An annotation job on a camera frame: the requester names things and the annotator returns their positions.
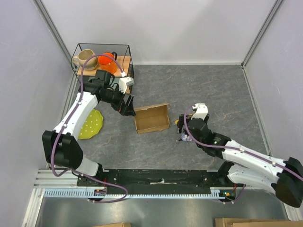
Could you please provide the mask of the small purple white packet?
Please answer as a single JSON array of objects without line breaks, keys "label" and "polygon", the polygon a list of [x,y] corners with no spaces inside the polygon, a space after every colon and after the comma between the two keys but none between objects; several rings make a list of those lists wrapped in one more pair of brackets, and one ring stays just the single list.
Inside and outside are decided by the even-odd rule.
[{"label": "small purple white packet", "polygon": [[192,141],[192,138],[183,132],[183,133],[181,133],[180,139],[176,140],[176,142],[179,142],[179,141],[190,142],[190,141]]}]

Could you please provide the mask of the brown cardboard express box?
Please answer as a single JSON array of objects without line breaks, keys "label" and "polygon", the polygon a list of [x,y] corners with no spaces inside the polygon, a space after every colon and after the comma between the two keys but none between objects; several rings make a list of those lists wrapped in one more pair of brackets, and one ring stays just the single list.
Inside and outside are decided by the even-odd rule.
[{"label": "brown cardboard express box", "polygon": [[137,134],[170,128],[169,103],[135,108],[134,123]]}]

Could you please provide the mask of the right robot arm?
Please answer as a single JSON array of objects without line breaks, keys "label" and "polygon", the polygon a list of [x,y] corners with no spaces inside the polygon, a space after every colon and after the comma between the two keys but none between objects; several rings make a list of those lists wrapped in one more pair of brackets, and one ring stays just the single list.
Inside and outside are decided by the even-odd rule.
[{"label": "right robot arm", "polygon": [[189,137],[210,156],[225,160],[217,174],[222,186],[230,183],[253,186],[274,194],[283,203],[298,208],[303,202],[303,165],[293,157],[287,160],[251,150],[231,138],[212,132],[208,118],[181,114],[178,131]]}]

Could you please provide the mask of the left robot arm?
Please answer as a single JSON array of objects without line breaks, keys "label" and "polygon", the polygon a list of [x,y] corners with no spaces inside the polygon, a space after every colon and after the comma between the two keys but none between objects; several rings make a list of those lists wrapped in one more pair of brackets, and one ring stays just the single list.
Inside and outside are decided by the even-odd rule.
[{"label": "left robot arm", "polygon": [[134,84],[134,79],[121,77],[112,86],[111,78],[113,75],[109,72],[98,70],[95,78],[82,82],[65,117],[53,130],[45,131],[42,135],[45,159],[51,169],[59,166],[88,175],[87,180],[93,186],[99,186],[104,181],[102,165],[86,158],[78,144],[78,136],[90,112],[99,102],[105,102],[123,116],[135,116],[134,97],[129,95],[124,100],[128,87]]}]

